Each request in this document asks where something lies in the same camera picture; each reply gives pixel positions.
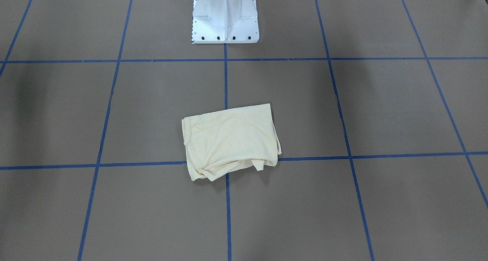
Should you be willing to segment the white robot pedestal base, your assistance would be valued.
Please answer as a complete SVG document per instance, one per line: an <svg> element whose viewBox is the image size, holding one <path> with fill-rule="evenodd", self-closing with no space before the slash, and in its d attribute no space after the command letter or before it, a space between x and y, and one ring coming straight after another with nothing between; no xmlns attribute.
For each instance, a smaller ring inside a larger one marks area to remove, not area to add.
<svg viewBox="0 0 488 261"><path fill-rule="evenodd" d="M193 0L194 44L252 44L260 40L256 0Z"/></svg>

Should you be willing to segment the cream long-sleeve graphic shirt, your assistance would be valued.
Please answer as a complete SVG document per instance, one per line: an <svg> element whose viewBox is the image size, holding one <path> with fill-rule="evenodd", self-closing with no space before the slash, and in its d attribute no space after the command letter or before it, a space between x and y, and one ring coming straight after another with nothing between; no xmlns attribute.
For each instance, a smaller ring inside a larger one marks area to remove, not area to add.
<svg viewBox="0 0 488 261"><path fill-rule="evenodd" d="M282 154L270 103L189 116L181 125L192 181L213 182L249 167L262 171Z"/></svg>

